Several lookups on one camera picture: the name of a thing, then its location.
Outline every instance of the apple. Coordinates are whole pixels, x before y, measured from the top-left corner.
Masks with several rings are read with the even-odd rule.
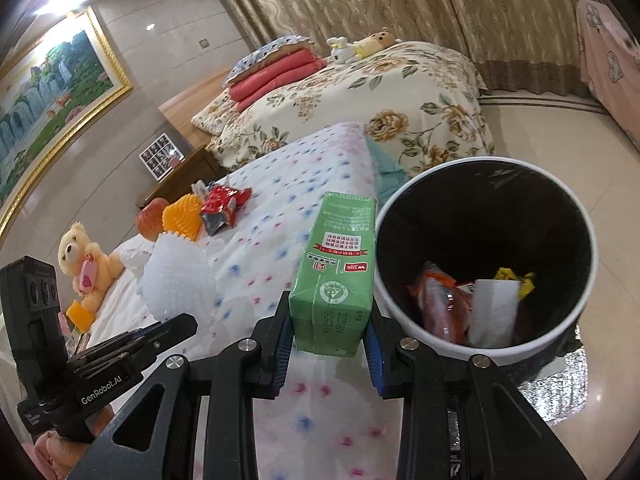
[[[147,240],[155,242],[160,233],[164,232],[162,211],[168,205],[164,198],[155,198],[136,216],[136,228]]]

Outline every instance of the blue dot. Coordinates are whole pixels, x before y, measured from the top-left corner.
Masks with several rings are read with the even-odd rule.
[[[302,433],[308,433],[314,426],[314,422],[308,416],[301,416],[298,419],[298,430]]]

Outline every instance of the white circular logo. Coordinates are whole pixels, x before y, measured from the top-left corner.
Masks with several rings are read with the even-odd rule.
[[[342,303],[348,295],[349,289],[340,282],[326,282],[320,286],[320,296],[332,305]]]

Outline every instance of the trash can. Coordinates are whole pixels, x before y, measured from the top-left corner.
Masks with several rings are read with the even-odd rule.
[[[412,337],[441,355],[488,355],[519,362],[558,342],[578,319],[598,262],[593,225],[574,193],[548,172],[502,157],[436,166],[388,200],[376,219],[375,294]],[[535,273],[535,290],[518,307],[513,346],[479,349],[421,327],[408,291],[425,262],[458,283],[491,279],[499,267]]]

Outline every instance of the stuffed animal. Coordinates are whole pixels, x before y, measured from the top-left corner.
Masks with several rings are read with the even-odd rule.
[[[82,332],[87,332],[95,320],[95,313],[111,284],[124,270],[118,253],[104,254],[100,245],[89,240],[80,222],[66,232],[58,247],[60,270],[73,278],[74,291],[82,297],[74,301],[66,316]]]
[[[367,36],[363,40],[349,43],[347,38],[329,38],[326,40],[331,50],[331,57],[340,64],[351,64],[366,57],[373,56],[381,50],[389,48],[393,44],[401,43],[388,28],[383,27],[382,32]]]

